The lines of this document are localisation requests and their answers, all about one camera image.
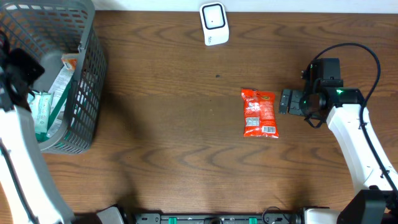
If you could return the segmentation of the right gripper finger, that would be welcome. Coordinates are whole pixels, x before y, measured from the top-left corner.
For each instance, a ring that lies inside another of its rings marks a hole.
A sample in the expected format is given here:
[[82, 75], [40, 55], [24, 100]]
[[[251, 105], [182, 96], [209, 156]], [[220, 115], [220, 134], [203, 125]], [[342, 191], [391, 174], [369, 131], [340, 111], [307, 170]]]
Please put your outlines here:
[[302, 97], [303, 91], [292, 90], [290, 94], [289, 114], [303, 116], [302, 110], [300, 109], [300, 100]]
[[290, 96], [291, 96], [290, 89], [282, 90], [280, 103], [279, 103], [279, 113], [280, 114], [286, 114], [288, 112], [288, 110], [290, 108]]

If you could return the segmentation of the light green wipes pack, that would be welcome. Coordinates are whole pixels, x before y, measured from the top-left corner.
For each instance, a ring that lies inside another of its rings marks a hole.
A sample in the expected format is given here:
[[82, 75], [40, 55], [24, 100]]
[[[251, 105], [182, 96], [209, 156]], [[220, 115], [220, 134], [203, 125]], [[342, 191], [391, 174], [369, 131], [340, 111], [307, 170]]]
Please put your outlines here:
[[46, 92], [28, 94], [27, 102], [34, 120], [34, 130], [37, 134], [46, 133], [51, 111], [53, 95]]

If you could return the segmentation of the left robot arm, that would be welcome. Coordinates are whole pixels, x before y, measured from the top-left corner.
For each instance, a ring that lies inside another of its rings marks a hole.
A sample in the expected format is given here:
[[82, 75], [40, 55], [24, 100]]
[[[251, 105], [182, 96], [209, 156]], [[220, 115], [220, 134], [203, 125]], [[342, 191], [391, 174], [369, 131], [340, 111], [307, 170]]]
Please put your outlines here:
[[44, 68], [1, 33], [1, 186], [14, 223], [72, 223], [39, 149], [27, 102]]

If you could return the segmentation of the red snack bag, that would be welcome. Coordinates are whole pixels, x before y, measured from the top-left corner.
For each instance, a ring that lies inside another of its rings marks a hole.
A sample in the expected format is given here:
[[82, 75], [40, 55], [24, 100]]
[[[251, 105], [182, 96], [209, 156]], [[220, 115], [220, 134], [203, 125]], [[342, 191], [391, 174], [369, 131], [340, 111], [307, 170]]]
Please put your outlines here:
[[244, 101], [244, 137], [278, 138], [274, 113], [275, 94], [269, 91], [242, 89]]

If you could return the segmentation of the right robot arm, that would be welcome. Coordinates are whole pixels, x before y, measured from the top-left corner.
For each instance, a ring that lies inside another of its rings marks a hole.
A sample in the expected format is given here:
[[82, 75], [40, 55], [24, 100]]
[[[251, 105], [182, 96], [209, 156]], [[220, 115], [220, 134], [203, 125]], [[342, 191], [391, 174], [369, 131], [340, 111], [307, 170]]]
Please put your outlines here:
[[337, 58], [318, 58], [302, 71], [303, 90], [284, 89], [279, 113], [328, 126], [338, 141], [354, 186], [342, 210], [304, 207], [289, 223], [397, 223], [397, 171], [379, 142], [357, 88], [345, 88]]

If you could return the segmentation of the orange and white snack packet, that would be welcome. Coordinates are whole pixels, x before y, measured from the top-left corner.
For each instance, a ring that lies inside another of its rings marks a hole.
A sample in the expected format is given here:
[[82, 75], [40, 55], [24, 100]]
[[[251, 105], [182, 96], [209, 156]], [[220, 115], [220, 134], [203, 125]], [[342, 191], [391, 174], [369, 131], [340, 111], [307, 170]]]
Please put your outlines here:
[[67, 70], [75, 70], [78, 63], [79, 54], [63, 54], [61, 61]]

